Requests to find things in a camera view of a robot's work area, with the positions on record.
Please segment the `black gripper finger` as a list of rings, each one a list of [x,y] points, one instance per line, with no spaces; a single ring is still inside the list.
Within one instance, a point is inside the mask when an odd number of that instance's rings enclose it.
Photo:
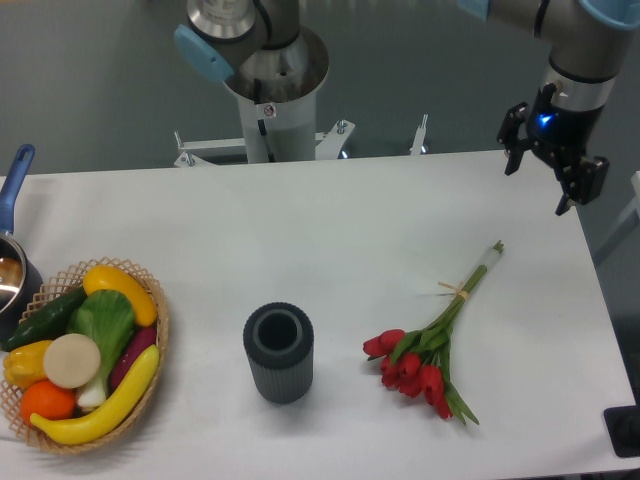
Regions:
[[[503,146],[507,158],[505,174],[514,174],[520,168],[524,153],[531,148],[528,137],[520,138],[519,131],[530,115],[529,105],[521,102],[511,107],[504,116],[497,134],[497,141]]]
[[[562,196],[555,213],[561,216],[575,204],[586,205],[598,198],[609,170],[605,157],[580,156],[569,162],[562,161],[554,168]]]

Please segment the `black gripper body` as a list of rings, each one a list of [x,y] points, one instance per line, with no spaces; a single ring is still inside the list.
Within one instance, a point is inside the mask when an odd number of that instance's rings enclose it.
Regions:
[[[587,111],[567,110],[552,103],[552,97],[558,92],[555,84],[546,84],[538,91],[526,133],[534,155],[553,169],[578,170],[603,107]]]

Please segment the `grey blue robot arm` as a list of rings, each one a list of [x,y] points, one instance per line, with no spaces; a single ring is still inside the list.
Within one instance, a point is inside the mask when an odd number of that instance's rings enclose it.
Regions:
[[[509,109],[498,132],[506,173],[531,152],[561,185],[558,214],[596,199],[609,163],[589,157],[586,146],[639,27],[638,3],[464,1],[461,8],[551,45],[534,103]],[[297,2],[191,1],[174,42],[194,70],[235,96],[250,162],[315,158],[315,101],[329,57],[301,25]]]

